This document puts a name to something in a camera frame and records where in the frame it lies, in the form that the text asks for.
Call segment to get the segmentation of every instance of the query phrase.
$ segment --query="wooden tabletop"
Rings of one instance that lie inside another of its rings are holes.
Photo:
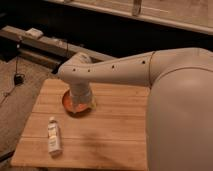
[[[96,109],[83,117],[69,116],[61,99],[68,85],[45,81],[15,154],[13,166],[147,170],[145,109],[147,88],[91,84]],[[48,154],[47,125],[59,122],[63,154]]]
[[[212,0],[142,0],[138,16],[132,16],[134,0],[45,1],[213,35]]]

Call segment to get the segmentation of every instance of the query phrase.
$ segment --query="black cable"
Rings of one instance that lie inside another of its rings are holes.
[[[0,102],[0,108],[2,107],[3,103],[5,102],[5,100],[7,99],[8,96],[10,96],[12,94],[12,92],[15,90],[15,86],[9,91],[9,92],[4,92],[3,96],[4,98],[2,99],[2,101]]]
[[[20,48],[21,42],[22,42],[22,38],[19,38],[19,43],[17,44],[17,49]],[[24,83],[25,75],[18,73],[18,58],[19,58],[19,56],[16,57],[15,74],[13,77],[14,87],[9,92],[3,93],[4,98],[0,102],[0,107],[2,107],[2,105],[5,102],[5,100],[7,99],[7,97],[12,94],[12,92],[15,90],[16,86],[22,85]]]
[[[4,154],[3,156],[0,156],[0,163],[5,161],[5,160],[7,160],[7,159],[9,159],[10,157],[12,157],[14,152],[15,151],[10,151],[9,153]]]
[[[22,37],[19,37],[19,42],[17,44],[17,49],[20,48],[22,43]],[[16,69],[15,69],[15,75],[14,75],[14,85],[18,86],[24,83],[24,78],[25,75],[24,74],[20,74],[18,73],[18,60],[19,60],[19,56],[16,57]]]

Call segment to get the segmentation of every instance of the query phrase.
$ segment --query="bottle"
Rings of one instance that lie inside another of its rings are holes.
[[[48,151],[52,157],[62,153],[60,130],[54,117],[50,117],[48,124]]]

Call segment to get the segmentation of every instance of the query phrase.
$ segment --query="cable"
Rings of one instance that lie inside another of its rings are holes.
[[[17,44],[17,49],[20,48],[21,43],[22,43],[22,37],[20,36],[19,37],[19,42]],[[25,78],[24,74],[18,73],[18,59],[19,59],[19,56],[16,57],[16,69],[15,69],[15,75],[13,77],[15,86],[23,84],[24,83],[24,78]]]
[[[19,37],[19,43],[17,44],[17,49],[20,48],[21,42],[22,42],[22,38]],[[2,105],[5,102],[5,100],[7,99],[7,97],[10,96],[13,93],[13,91],[15,90],[15,88],[17,86],[22,85],[24,83],[25,75],[21,74],[21,73],[18,73],[18,58],[19,58],[19,56],[16,57],[15,74],[13,76],[14,87],[9,92],[4,92],[3,93],[4,98],[0,102],[0,108],[2,107]]]
[[[3,96],[4,98],[2,99],[2,101],[0,102],[0,108],[2,107],[3,103],[5,102],[5,100],[7,99],[8,96],[10,96],[12,94],[12,92],[15,90],[15,86],[9,91],[9,92],[4,92]]]

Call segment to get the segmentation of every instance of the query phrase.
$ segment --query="floor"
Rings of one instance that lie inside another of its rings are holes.
[[[8,63],[0,60],[0,103],[4,94],[13,86],[13,75],[16,60]],[[14,150],[33,104],[47,78],[54,78],[51,70],[27,60],[19,58],[18,72],[25,75],[23,85],[17,86],[0,106],[0,155]],[[10,160],[0,163],[1,171],[36,171],[36,168],[15,168]]]

